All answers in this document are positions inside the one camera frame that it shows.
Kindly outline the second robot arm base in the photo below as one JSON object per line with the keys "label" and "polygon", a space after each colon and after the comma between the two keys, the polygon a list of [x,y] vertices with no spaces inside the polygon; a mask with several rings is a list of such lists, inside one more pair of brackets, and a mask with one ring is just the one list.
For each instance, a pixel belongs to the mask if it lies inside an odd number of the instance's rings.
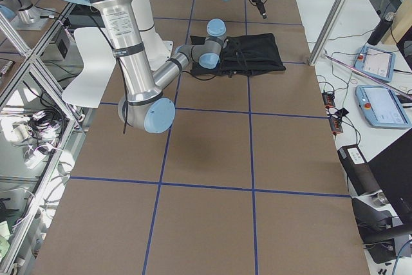
{"label": "second robot arm base", "polygon": [[40,19],[38,9],[30,0],[1,0],[1,13],[9,21],[18,17],[24,24],[33,24]]}

